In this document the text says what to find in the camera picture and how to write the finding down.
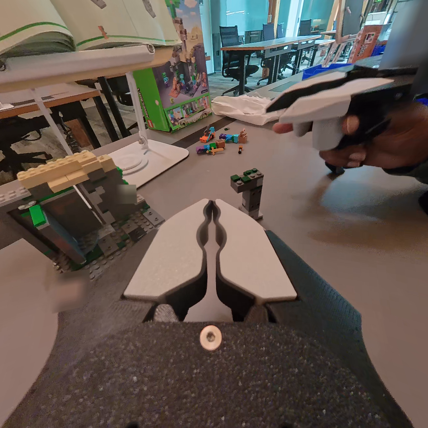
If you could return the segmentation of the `pile of colourful brick figures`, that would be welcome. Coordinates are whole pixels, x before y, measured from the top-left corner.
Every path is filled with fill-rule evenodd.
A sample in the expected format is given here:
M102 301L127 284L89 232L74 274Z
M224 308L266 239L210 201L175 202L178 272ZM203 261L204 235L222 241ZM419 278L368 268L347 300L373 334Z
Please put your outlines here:
M242 154L243 145L248 141L248 134L246 129L242 129L239 134L225 134L220 133L216 136L214 126L207 127L203 135L200 137L199 146L195 148L197 155L216 155L223 152L228 144L236 144L238 146L238 154Z

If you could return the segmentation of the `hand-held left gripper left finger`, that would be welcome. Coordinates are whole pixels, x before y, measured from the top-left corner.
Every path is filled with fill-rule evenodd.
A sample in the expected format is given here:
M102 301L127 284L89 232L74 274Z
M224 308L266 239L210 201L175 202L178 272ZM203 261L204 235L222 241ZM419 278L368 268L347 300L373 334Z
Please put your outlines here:
M206 268L211 201L202 199L166 220L143 256L124 297L161 302Z

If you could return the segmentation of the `black office chair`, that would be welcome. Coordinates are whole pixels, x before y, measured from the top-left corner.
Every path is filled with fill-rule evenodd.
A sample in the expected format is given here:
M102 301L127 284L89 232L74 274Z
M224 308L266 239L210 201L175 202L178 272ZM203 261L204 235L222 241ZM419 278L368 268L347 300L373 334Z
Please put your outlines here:
M220 26L220 39L222 47L239 45L238 27ZM242 55L239 51L222 51L222 76L240 81Z

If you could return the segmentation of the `grey green brick tower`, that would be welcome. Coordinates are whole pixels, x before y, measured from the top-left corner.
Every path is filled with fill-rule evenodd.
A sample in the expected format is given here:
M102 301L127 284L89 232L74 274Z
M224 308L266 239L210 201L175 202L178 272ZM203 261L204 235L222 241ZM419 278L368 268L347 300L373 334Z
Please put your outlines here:
M165 219L109 155L83 151L18 173L1 193L1 219L59 272L89 269L93 280Z

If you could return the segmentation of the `person's right hand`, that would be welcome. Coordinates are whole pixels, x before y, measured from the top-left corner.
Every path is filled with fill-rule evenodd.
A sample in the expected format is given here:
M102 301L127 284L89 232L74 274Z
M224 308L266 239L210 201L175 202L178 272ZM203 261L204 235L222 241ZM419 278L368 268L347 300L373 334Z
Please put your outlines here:
M368 145L320 151L319 156L336 167L363 165L382 169L413 167L427 160L428 109L419 102L402 103L389 111L388 128Z

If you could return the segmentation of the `orange carton box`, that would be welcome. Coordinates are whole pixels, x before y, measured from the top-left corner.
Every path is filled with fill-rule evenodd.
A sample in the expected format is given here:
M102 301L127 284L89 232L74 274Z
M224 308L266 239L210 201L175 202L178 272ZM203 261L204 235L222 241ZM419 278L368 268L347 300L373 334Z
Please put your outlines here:
M372 55L382 28L382 24L365 25L358 32L347 60L348 64L355 63Z

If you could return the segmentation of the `open instruction booklet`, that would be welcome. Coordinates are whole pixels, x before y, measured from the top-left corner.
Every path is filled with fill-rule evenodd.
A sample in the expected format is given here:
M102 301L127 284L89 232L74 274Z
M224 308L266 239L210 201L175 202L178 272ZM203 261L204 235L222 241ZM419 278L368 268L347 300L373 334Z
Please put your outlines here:
M181 43L165 1L2 0L1 57Z

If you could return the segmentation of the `white crumpled bag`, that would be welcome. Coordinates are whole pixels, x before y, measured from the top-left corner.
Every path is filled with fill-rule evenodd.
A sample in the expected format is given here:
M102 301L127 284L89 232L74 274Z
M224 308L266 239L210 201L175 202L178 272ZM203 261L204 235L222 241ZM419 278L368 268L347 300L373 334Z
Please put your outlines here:
M211 109L215 115L227 116L255 126L263 126L279 120L284 113L284 110L266 113L268 104L270 104L270 99L259 96L218 96L211 101Z

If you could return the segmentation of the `small grey green brick assembly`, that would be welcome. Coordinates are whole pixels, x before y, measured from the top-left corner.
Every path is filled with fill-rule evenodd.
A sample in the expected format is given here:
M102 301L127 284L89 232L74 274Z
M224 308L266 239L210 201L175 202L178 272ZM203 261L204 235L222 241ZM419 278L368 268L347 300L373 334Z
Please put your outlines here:
M264 174L256 168L246 170L241 175L235 174L230 177L231 188L238 194L260 190L263 186L263 181Z

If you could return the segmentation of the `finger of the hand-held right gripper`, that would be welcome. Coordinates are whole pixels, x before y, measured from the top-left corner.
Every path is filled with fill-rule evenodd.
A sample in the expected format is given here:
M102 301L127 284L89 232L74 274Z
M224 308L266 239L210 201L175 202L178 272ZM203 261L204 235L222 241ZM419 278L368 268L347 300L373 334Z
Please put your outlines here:
M337 88L300 97L287 107L286 122L300 124L343 117L348 111L351 96L389 83L393 83L392 78L361 78Z
M313 78L302 80L283 91L273 99L266 107L266 112L271 113L290 107L297 99L317 94L319 92L337 88L346 82L348 72L334 71L327 74L319 74Z

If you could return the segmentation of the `green toy box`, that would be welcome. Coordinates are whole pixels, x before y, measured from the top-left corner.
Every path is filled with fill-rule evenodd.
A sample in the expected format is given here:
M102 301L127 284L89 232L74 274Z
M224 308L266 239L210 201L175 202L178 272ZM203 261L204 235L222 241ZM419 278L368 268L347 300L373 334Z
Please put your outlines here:
M179 37L165 64L134 71L147 128L173 132L212 114L198 1L164 1Z

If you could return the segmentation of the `wooden office table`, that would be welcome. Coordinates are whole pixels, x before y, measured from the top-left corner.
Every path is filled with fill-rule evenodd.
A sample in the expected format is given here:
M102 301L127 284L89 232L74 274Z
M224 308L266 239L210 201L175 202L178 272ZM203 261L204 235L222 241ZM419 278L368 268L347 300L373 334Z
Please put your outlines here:
M250 44L235 45L230 47L222 47L222 51L233 50L239 51L242 55L241 64L241 75L238 85L239 95L244 94L245 89L245 77L246 77L246 60L247 56L250 56L253 52L262 51L265 54L265 58L274 58L273 70L269 72L268 83L275 83L278 76L278 70L280 65L280 58L282 55L291 52L292 47L297 45L297 56L293 65L293 74L296 73L298 61L301 58L301 50L304 48L312 48L315 46L315 40L321 38L321 35L306 35L306 36L295 36L295 37L284 37L275 40L259 41Z
M19 116L27 113L40 111L42 116L52 128L55 136L68 155L72 155L72 150L67 146L65 137L60 129L54 124L53 118L48 118L53 114L54 107L64 106L73 102L81 102L99 97L101 92L97 88L76 83L62 83L41 88L19 90L9 93L1 93L1 119Z

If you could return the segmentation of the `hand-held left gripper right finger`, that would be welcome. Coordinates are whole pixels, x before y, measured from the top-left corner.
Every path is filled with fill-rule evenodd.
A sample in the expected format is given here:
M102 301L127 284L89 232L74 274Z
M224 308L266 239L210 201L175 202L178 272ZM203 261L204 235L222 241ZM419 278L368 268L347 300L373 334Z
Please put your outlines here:
M217 295L226 305L294 301L297 292L264 228L230 204L214 201Z

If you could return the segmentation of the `blue plastic bin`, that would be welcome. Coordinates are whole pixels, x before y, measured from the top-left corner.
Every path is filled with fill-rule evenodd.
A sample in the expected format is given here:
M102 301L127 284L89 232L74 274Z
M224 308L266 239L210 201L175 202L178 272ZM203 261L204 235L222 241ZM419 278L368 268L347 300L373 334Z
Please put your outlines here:
M308 78L312 78L318 74L321 74L323 72L327 72L330 70L335 70L337 68L342 68L352 65L351 63L332 63L329 66L323 67L323 65L316 65L312 67L308 67L303 70L302 72L302 80L306 80Z

